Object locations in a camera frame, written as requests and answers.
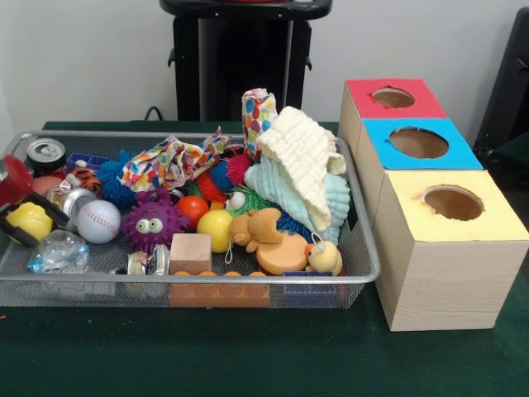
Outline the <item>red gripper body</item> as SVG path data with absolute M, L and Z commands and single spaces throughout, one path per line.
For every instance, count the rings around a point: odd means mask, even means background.
M 16 205 L 34 193 L 33 177 L 14 155 L 1 160 L 1 208 Z

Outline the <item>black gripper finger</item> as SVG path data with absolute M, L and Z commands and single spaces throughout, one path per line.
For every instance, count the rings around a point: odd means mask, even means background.
M 13 226 L 6 218 L 1 218 L 1 230 L 24 246 L 35 248 L 39 245 L 39 241 L 36 238 L 21 228 Z
M 70 221 L 69 216 L 46 197 L 26 197 L 23 203 L 33 203 L 41 206 L 45 210 L 45 214 L 53 220 L 57 227 L 66 227 Z

